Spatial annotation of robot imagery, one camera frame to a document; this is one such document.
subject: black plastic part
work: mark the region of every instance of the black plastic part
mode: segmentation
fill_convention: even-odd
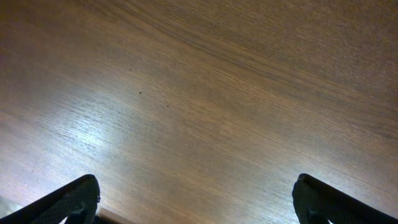
[[[70,223],[92,224],[99,201],[98,182],[88,174],[0,219],[0,223],[58,224],[72,213]]]
[[[323,224],[325,220],[334,224],[398,224],[397,219],[308,174],[299,175],[292,196],[301,224]]]

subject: wooden surface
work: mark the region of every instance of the wooden surface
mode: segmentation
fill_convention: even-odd
[[[97,209],[96,216],[101,217],[102,220],[110,222],[110,223],[115,223],[115,224],[135,224],[131,222],[130,220],[120,217],[119,215],[110,212],[106,209],[99,208]]]
[[[141,223],[297,223],[306,172],[398,217],[395,1],[2,0],[0,195],[92,173]]]

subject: wooden table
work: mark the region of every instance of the wooden table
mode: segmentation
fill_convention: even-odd
[[[2,0],[0,195],[92,173],[134,223],[297,223],[306,172],[398,217],[395,1]]]

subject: brown wooden desk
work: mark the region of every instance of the brown wooden desk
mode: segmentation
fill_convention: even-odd
[[[296,223],[299,173],[398,217],[395,1],[2,0],[0,195],[92,173],[134,223]]]

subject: wood grain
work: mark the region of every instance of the wood grain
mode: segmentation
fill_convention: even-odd
[[[395,1],[3,0],[0,195],[92,173],[140,223],[297,223],[309,173],[398,217]]]

